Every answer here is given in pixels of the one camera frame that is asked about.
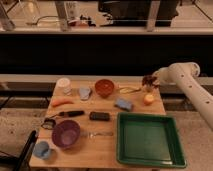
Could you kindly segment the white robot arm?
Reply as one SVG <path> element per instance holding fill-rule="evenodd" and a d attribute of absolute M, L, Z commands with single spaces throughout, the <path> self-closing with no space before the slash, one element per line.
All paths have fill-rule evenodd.
<path fill-rule="evenodd" d="M 195 80 L 199 74 L 195 62 L 173 63 L 153 73 L 161 85 L 176 84 L 213 131 L 213 95 Z"/>

